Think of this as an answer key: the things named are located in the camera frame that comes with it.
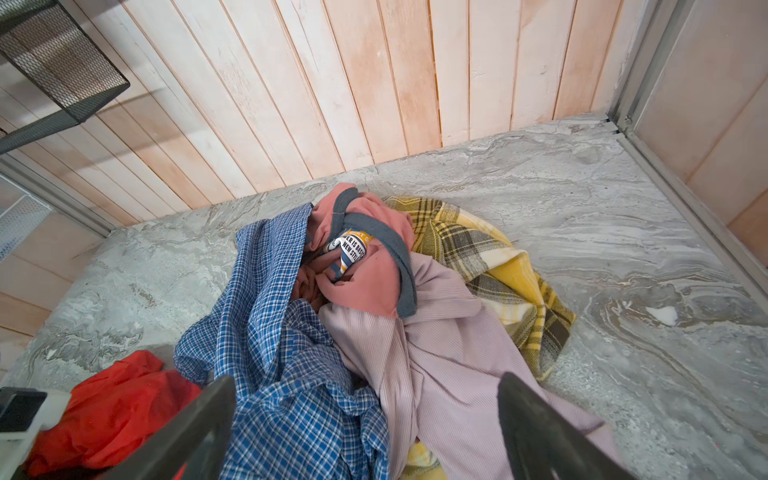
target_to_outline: white stain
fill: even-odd
[[[648,313],[654,316],[654,318],[662,322],[666,326],[677,325],[677,310],[673,306],[663,306],[661,308],[645,307]]]

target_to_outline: metal mesh shelf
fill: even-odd
[[[0,175],[0,262],[53,211]]]
[[[56,0],[0,0],[0,54],[61,108],[0,131],[0,154],[83,123],[130,86]]]

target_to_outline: blue plaid shirt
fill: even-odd
[[[355,389],[333,339],[305,300],[289,304],[312,210],[306,204],[237,233],[232,278],[174,352],[203,385],[232,375],[237,410],[220,478],[389,476],[389,434],[376,393]]]

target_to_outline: red garment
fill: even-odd
[[[98,469],[125,460],[200,395],[199,386],[162,367],[140,350],[75,386],[61,421],[35,440],[27,473]]]
[[[306,250],[316,251],[326,244],[330,235],[333,204],[344,190],[354,186],[338,184],[317,203],[307,225],[307,235],[312,241]],[[415,235],[411,217],[387,207],[375,194],[360,193],[358,198],[349,203],[346,212],[365,214],[386,223],[400,235],[409,250],[413,248]],[[370,240],[366,255],[355,262],[341,280],[333,283],[331,279],[335,278],[335,273],[329,267],[339,263],[340,257],[341,251],[337,248],[317,257],[309,265],[302,265],[291,293],[291,300],[305,298],[313,308],[316,306],[317,311],[324,303],[318,300],[316,290],[319,290],[330,302],[337,305],[396,318],[397,300],[400,296],[400,271],[381,241],[376,238]]]

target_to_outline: gray marble countertop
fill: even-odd
[[[576,322],[546,388],[605,418],[639,478],[768,478],[768,318],[611,132],[577,118],[152,220],[109,236],[4,383],[71,389],[169,362],[234,234],[337,182],[438,197],[530,253]]]

